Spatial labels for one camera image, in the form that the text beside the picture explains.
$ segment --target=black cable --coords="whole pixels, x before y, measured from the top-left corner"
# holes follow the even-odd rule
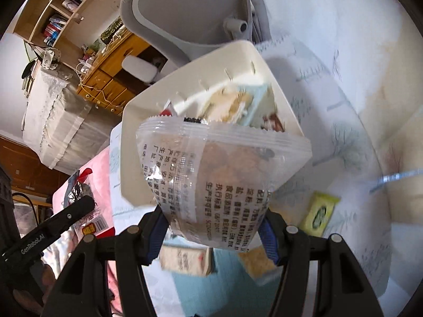
[[[37,214],[35,213],[35,207],[34,207],[34,204],[31,201],[31,199],[29,199],[29,197],[26,194],[23,194],[23,193],[20,193],[20,192],[12,193],[12,197],[14,197],[16,195],[19,195],[20,197],[24,197],[26,200],[29,201],[29,203],[31,204],[31,207],[32,207],[32,211],[34,213],[35,222],[37,223],[37,226],[39,226],[40,224],[39,224],[38,219],[37,219]]]

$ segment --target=wooden desk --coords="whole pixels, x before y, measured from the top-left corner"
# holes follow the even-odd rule
[[[146,41],[126,30],[121,38],[107,46],[103,54],[97,54],[77,93],[99,107],[122,115],[128,101],[147,88],[143,82],[129,74],[119,75],[123,71],[122,61],[128,55],[138,56],[149,46]],[[130,87],[130,80],[136,81],[135,89]]]

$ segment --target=human hand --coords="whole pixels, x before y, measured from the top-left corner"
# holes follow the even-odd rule
[[[46,291],[43,295],[44,304],[47,302],[47,298],[53,289],[56,278],[52,268],[48,265],[44,265],[44,271],[42,275],[42,283],[46,287]],[[32,297],[31,294],[27,291],[13,290],[13,296],[15,300],[22,306],[25,310],[31,311],[38,315],[41,315],[43,308],[37,301]]]

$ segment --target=pink blanket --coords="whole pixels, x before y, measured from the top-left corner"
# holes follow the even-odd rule
[[[82,173],[85,168],[91,168],[90,184],[94,185],[93,195],[96,203],[103,209],[103,217],[106,219],[107,225],[113,227],[112,207],[110,198],[110,184],[109,184],[109,147],[104,149],[96,157],[91,159],[86,165],[80,168]],[[57,213],[63,210],[63,201],[66,194],[68,182],[66,181],[54,194],[53,194],[53,211]],[[112,301],[112,307],[117,311],[122,311],[121,302],[119,299],[119,291],[116,280],[116,266],[114,261],[109,261],[107,266],[108,284],[109,289],[115,295]]]

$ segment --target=wooden bookshelf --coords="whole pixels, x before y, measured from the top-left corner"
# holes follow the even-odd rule
[[[75,69],[78,59],[83,57],[82,44],[90,45],[101,35],[107,23],[119,15],[119,3],[120,0],[84,0],[71,12],[62,6],[62,0],[28,0],[14,33],[37,46],[45,46],[45,27],[52,15],[60,13],[68,21],[53,46],[61,51],[61,62]]]

